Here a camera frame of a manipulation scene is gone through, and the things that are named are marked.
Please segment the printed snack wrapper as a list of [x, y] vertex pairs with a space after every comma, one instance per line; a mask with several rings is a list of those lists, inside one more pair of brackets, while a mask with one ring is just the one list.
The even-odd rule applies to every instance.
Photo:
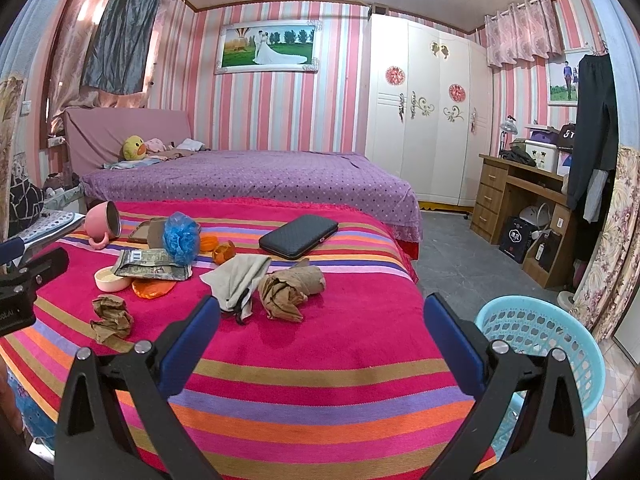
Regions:
[[124, 249], [111, 268], [111, 272], [121, 278], [143, 278], [183, 282], [192, 276], [190, 264], [182, 266], [162, 248]]

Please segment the white storage box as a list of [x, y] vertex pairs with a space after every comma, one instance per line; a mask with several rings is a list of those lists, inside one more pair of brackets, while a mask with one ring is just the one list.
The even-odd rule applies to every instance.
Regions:
[[555, 144], [525, 140], [525, 151], [536, 162], [540, 170], [556, 173], [558, 168], [558, 147]]

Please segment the hanging black clothes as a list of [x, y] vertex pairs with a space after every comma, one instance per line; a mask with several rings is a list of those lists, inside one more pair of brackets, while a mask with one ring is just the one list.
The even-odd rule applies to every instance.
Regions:
[[578, 107], [567, 205], [577, 218], [574, 258], [590, 260], [610, 208], [618, 151], [611, 58], [586, 55], [578, 64]]

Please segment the pink mug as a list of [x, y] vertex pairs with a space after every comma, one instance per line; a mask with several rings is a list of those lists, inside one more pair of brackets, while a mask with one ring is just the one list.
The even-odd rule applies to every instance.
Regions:
[[85, 216], [84, 229], [89, 246], [94, 250], [102, 250], [112, 240], [117, 240], [122, 232], [122, 224], [116, 205], [108, 200], [93, 206]]

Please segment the purple dotted bed cover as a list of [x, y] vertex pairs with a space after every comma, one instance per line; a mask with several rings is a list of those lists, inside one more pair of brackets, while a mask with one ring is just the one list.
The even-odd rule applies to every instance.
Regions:
[[396, 240], [423, 240], [411, 185], [356, 153], [206, 151], [134, 169], [99, 169], [81, 178], [101, 200], [265, 198], [349, 206], [385, 224]]

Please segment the black box under desk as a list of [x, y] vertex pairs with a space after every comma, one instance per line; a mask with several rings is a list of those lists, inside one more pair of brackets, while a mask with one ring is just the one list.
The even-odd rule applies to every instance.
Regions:
[[520, 217], [509, 217], [504, 222], [499, 249], [517, 263], [522, 263], [533, 243], [536, 226]]

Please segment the orange plastic wrapper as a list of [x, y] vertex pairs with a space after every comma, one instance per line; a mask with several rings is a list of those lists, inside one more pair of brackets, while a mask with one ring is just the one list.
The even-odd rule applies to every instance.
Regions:
[[176, 282], [164, 280], [148, 280], [147, 278], [138, 278], [131, 282], [131, 288], [134, 293], [142, 299], [152, 300], [169, 294]]

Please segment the desk lamp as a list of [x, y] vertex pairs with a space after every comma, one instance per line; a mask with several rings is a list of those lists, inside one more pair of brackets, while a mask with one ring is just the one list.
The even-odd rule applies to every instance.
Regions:
[[506, 119], [499, 125], [499, 149], [498, 153], [507, 151], [513, 137], [518, 134], [518, 126], [512, 115], [506, 116]]

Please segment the brown paper roll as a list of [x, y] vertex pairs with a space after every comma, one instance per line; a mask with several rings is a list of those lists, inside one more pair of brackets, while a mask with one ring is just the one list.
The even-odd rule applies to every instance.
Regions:
[[322, 271], [318, 266], [311, 266], [307, 259], [288, 269], [266, 274], [258, 284], [260, 302], [268, 318], [291, 323], [303, 322], [299, 307], [325, 289]]

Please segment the beige cloth pouch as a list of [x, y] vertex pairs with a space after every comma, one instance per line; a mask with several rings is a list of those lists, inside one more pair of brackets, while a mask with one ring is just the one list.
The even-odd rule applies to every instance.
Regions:
[[239, 254], [202, 274], [200, 280], [210, 288], [220, 310], [243, 325], [253, 313], [252, 296], [270, 264], [268, 256]]

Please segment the orange peel piece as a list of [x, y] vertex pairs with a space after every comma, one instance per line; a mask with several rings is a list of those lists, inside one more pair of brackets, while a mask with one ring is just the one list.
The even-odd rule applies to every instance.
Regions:
[[200, 235], [200, 252], [214, 252], [219, 246], [218, 237], [213, 233], [202, 233]]
[[213, 262], [217, 266], [221, 266], [225, 262], [232, 259], [236, 254], [235, 244], [231, 240], [228, 242], [220, 243], [212, 252]]

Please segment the brown rectangular tray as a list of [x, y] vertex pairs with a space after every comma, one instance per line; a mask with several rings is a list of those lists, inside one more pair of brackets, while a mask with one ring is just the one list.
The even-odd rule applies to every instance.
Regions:
[[131, 243], [146, 244], [146, 236], [148, 235], [149, 223], [152, 219], [144, 220], [139, 223], [129, 234], [128, 240]]

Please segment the blue plastic bag ball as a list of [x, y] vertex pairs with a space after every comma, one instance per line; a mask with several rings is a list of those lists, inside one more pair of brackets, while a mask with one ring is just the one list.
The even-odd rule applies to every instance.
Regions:
[[163, 246], [179, 266], [190, 266], [200, 252], [201, 228], [183, 212], [169, 216], [163, 228]]

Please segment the grey window curtain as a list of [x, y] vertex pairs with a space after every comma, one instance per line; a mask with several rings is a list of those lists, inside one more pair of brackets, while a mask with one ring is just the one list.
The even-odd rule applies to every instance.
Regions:
[[88, 47], [81, 85], [115, 96], [143, 90], [160, 0], [108, 0]]

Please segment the light blue plastic basket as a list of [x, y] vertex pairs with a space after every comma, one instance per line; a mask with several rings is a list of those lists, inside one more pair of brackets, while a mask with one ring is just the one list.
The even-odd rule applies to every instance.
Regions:
[[599, 404], [605, 387], [602, 352], [590, 331], [555, 304], [527, 296], [501, 296], [490, 300], [474, 320], [490, 340], [502, 340], [512, 350], [546, 356], [562, 349], [570, 361], [582, 414]]

